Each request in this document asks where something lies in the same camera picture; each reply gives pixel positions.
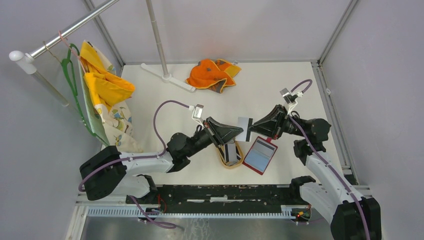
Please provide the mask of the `vertical metal pole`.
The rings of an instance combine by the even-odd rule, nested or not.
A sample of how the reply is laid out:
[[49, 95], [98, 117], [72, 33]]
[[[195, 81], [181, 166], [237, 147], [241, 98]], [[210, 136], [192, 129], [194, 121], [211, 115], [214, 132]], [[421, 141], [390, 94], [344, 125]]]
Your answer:
[[161, 67], [162, 67], [162, 72], [165, 75], [167, 75], [167, 74], [170, 74], [170, 73], [169, 73], [168, 67], [167, 67], [167, 62], [166, 62], [165, 53], [164, 53], [164, 50], [163, 50], [163, 45], [162, 45], [162, 41], [161, 41], [161, 37], [160, 37], [160, 33], [159, 33], [159, 27], [158, 27], [158, 24], [157, 24], [157, 20], [156, 20], [154, 8], [153, 8], [153, 3], [152, 3], [151, 0], [146, 0], [145, 2], [146, 2], [148, 14], [149, 14], [149, 18], [150, 18], [150, 22], [151, 22], [151, 26], [152, 26], [152, 31], [153, 31], [153, 35], [154, 35], [154, 39], [155, 39], [155, 43], [156, 43], [156, 47], [157, 47], [157, 51], [158, 51], [158, 55], [159, 55], [160, 64], [161, 64]]

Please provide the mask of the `metal hanging rail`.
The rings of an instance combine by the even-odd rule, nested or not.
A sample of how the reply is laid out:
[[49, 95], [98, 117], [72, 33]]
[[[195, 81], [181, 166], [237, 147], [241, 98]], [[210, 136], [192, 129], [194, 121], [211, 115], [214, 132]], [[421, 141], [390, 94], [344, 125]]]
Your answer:
[[46, 43], [43, 43], [41, 47], [33, 50], [30, 53], [24, 53], [19, 50], [11, 51], [8, 55], [9, 59], [18, 65], [27, 75], [33, 75], [37, 72], [37, 68], [34, 65], [36, 58], [44, 54], [48, 49], [56, 46], [62, 42], [66, 37], [80, 29], [82, 26], [98, 17], [101, 13], [112, 7], [119, 0], [106, 0], [88, 13], [71, 23], [69, 26], [60, 30], [56, 35], [49, 39]]

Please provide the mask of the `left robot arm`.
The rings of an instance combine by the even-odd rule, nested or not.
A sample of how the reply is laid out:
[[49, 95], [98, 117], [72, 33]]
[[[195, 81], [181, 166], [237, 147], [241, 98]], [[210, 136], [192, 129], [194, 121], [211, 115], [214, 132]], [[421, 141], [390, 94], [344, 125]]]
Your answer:
[[190, 163], [190, 157], [209, 145], [223, 146], [244, 131], [212, 117], [204, 120], [203, 126], [191, 137], [181, 132], [173, 134], [164, 152], [129, 153], [118, 151], [116, 146], [105, 147], [80, 166], [82, 182], [78, 189], [89, 201], [114, 194], [153, 203], [157, 188], [151, 174], [178, 172]]

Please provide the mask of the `red leather card holder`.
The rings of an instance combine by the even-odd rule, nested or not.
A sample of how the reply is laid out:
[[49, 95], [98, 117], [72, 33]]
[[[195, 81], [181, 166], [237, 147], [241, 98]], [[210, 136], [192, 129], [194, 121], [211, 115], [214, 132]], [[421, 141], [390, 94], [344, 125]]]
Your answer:
[[[270, 140], [270, 138], [267, 138], [267, 139], [265, 139], [267, 142], [269, 142], [269, 143], [271, 143], [271, 144], [273, 144], [272, 142], [271, 142], [271, 140]], [[272, 158], [273, 158], [273, 156], [275, 155], [275, 153], [277, 152], [277, 150], [278, 150], [278, 146], [277, 145], [275, 145], [275, 144], [273, 144], [273, 145], [275, 145], [275, 146], [277, 146], [277, 150], [276, 150], [276, 152], [274, 153], [274, 155], [272, 156], [272, 157], [268, 157], [268, 156], [266, 156], [266, 155], [263, 155], [263, 154], [261, 154], [261, 153], [259, 153], [259, 152], [257, 152], [256, 150], [254, 150], [253, 149], [253, 144], [252, 144], [252, 146], [250, 147], [250, 149], [249, 149], [249, 151], [247, 152], [247, 154], [244, 156], [244, 161], [243, 161], [243, 165], [244, 166], [246, 166], [246, 167], [248, 167], [249, 169], [251, 169], [252, 171], [254, 171], [254, 172], [256, 172], [256, 173], [258, 173], [259, 175], [263, 175], [264, 173], [265, 173], [265, 171], [266, 171], [266, 169], [267, 169], [267, 167], [268, 167], [268, 165], [270, 164], [270, 162], [271, 162], [271, 160], [272, 160]]]

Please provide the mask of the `white card dark stripe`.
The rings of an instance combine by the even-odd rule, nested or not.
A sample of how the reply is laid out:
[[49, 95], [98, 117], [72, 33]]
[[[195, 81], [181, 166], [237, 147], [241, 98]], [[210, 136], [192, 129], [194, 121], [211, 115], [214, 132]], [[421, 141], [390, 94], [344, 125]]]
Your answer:
[[271, 144], [270, 142], [267, 142], [261, 137], [256, 138], [252, 148], [267, 157], [272, 157], [278, 149], [277, 146]]

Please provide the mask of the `white card black stripe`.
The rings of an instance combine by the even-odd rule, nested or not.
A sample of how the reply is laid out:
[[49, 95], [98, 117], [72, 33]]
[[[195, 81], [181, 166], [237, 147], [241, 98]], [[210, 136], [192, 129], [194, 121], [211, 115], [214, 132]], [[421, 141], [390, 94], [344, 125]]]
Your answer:
[[238, 142], [250, 142], [251, 141], [251, 131], [249, 130], [250, 126], [253, 125], [253, 118], [251, 117], [241, 117], [237, 119], [237, 126], [242, 128], [242, 133], [236, 136], [235, 140]]

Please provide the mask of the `green clothes hanger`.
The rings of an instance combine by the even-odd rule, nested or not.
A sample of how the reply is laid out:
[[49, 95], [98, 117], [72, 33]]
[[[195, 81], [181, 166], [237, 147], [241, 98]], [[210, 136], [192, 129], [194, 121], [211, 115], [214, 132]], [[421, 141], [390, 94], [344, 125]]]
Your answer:
[[102, 145], [108, 146], [109, 141], [102, 125], [102, 119], [91, 101], [89, 89], [84, 80], [82, 67], [79, 63], [77, 63], [75, 67], [72, 61], [72, 57], [74, 56], [73, 51], [77, 54], [80, 53], [77, 46], [72, 43], [70, 44], [70, 49], [68, 49], [67, 56], [61, 60], [60, 64], [63, 75], [75, 100], [79, 119], [82, 121], [89, 134], [99, 140]]

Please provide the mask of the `white rack stand base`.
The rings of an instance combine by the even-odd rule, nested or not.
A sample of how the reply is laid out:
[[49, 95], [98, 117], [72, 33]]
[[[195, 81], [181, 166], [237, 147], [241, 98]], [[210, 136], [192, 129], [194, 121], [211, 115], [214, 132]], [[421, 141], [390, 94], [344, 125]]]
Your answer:
[[142, 63], [140, 65], [140, 67], [143, 70], [145, 70], [146, 72], [148, 72], [148, 73], [150, 73], [150, 74], [152, 74], [156, 77], [159, 77], [164, 83], [173, 84], [173, 85], [175, 85], [175, 86], [177, 86], [177, 87], [179, 87], [179, 88], [181, 88], [185, 91], [188, 91], [190, 93], [193, 93], [196, 90], [193, 86], [187, 84], [186, 82], [178, 80], [177, 78], [173, 77], [170, 73], [164, 74], [162, 71], [157, 70], [157, 69], [155, 69], [155, 68], [153, 68], [150, 65], [147, 65], [145, 63]]

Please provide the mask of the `yellow patterned hanging cloth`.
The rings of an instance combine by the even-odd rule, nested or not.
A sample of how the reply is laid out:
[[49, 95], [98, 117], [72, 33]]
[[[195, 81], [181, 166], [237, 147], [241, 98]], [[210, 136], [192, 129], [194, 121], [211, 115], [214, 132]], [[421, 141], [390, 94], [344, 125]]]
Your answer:
[[117, 76], [114, 65], [89, 41], [80, 50], [83, 80], [95, 116], [100, 121], [101, 137], [106, 146], [115, 146], [120, 152], [141, 153], [143, 148], [134, 138], [132, 114], [126, 100], [132, 97], [135, 86]]

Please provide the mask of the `orange yellow cloth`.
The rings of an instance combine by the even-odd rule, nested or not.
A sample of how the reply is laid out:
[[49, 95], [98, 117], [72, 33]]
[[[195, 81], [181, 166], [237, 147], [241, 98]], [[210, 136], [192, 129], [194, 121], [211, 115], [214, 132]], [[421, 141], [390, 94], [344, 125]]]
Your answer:
[[227, 87], [236, 86], [234, 78], [242, 69], [225, 59], [202, 59], [192, 68], [186, 83], [198, 90], [222, 94]]

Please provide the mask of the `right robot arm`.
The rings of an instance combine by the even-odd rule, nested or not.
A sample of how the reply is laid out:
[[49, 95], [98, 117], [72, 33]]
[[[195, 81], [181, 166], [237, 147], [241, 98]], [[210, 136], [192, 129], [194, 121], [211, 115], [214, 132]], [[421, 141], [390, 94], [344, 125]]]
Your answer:
[[292, 117], [280, 104], [249, 126], [257, 134], [279, 139], [283, 134], [300, 136], [293, 151], [315, 177], [292, 179], [289, 199], [295, 204], [312, 205], [327, 221], [335, 240], [382, 239], [381, 207], [373, 198], [366, 198], [332, 164], [323, 143], [329, 139], [331, 125], [322, 118]]

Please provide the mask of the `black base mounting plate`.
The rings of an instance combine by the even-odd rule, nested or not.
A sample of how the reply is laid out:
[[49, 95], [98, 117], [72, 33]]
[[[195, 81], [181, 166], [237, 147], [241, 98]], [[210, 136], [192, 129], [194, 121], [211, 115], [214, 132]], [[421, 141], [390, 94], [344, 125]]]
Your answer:
[[309, 205], [288, 184], [160, 185], [137, 202], [166, 214], [267, 214]]

